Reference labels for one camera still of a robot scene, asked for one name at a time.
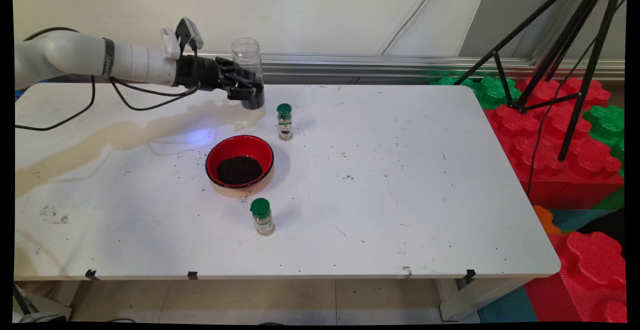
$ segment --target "black seeds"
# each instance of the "black seeds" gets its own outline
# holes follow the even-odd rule
[[[262,175],[260,163],[251,157],[235,156],[226,159],[217,167],[217,176],[225,184],[240,185],[252,182]]]

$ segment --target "black tripod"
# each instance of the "black tripod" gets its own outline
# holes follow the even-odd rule
[[[517,36],[523,29],[525,29],[528,25],[531,24],[539,15],[542,14],[545,10],[550,8],[552,4],[554,4],[557,0],[546,0],[542,6],[540,6],[537,10],[534,11],[528,18],[526,18],[518,27],[516,27],[511,33],[509,33],[502,41],[500,41],[493,49],[489,51],[484,57],[480,59],[473,67],[471,67],[464,75],[455,81],[454,85],[459,85],[467,79],[473,72],[475,72],[478,68],[480,68],[489,58],[493,57],[495,60],[496,67],[498,68],[498,74],[500,75],[500,79],[502,81],[502,86],[504,88],[504,93],[507,99],[507,106],[514,108],[521,113],[526,113],[526,111],[535,109],[538,107],[550,106],[557,102],[567,101],[571,99],[577,99],[576,104],[573,108],[573,113],[571,114],[571,120],[569,121],[569,126],[567,127],[566,134],[564,136],[564,141],[562,142],[562,147],[560,148],[560,154],[558,154],[558,159],[560,161],[564,161],[567,156],[567,151],[569,151],[569,145],[571,144],[571,139],[574,136],[574,130],[576,129],[576,125],[578,123],[578,119],[580,118],[580,111],[583,108],[583,104],[585,103],[585,99],[587,96],[587,91],[589,90],[589,85],[594,76],[594,71],[596,68],[596,64],[598,63],[599,56],[602,51],[602,47],[604,45],[605,38],[607,36],[607,32],[609,31],[609,27],[611,24],[611,19],[613,18],[614,13],[617,10],[618,0],[608,0],[608,4],[606,5],[606,11],[602,18],[602,22],[599,27],[598,34],[596,38],[589,45],[593,45],[593,51],[589,57],[589,63],[587,64],[587,68],[584,73],[584,78],[582,80],[582,86],[580,87],[580,91],[578,93],[574,93],[572,95],[560,97],[559,99],[554,98],[551,101],[542,102],[540,104],[535,104],[532,106],[526,106],[527,99],[530,97],[534,88],[540,83],[540,80],[546,76],[545,81],[550,81],[550,79],[555,74],[556,70],[560,66],[560,63],[564,59],[565,54],[571,47],[571,44],[574,42],[574,39],[580,33],[580,29],[583,28],[585,21],[589,17],[590,13],[598,3],[598,0],[582,0],[582,2],[578,5],[578,8],[574,12],[573,16],[567,22],[567,25],[562,30],[562,33],[558,36],[555,43],[549,50],[549,52],[544,56],[542,61],[540,61],[537,69],[531,77],[529,84],[526,86],[525,90],[522,92],[522,95],[518,99],[518,102],[514,102],[512,100],[512,96],[509,92],[509,87],[507,85],[507,79],[505,77],[505,71],[503,70],[502,63],[500,61],[500,56],[498,56],[498,51],[501,50],[510,40],[512,40],[515,36]]]

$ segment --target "white robot arm segment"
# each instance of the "white robot arm segment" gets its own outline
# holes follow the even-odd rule
[[[14,42],[15,87],[27,88],[65,74],[110,76],[174,86],[176,60],[163,50],[67,31]]]

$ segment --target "table leg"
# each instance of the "table leg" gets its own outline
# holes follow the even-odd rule
[[[448,282],[454,279],[439,280],[438,290],[441,292],[442,301],[439,307],[442,321],[458,321],[533,279],[532,277],[474,279],[460,291],[451,291],[452,286]]]

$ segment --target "floor tile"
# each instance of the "floor tile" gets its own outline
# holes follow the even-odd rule
[[[172,281],[160,322],[334,325],[334,280]]]
[[[338,325],[442,323],[435,280],[336,280]],[[477,312],[457,323],[479,323]]]
[[[73,298],[72,321],[131,318],[158,322],[169,281],[83,281]]]

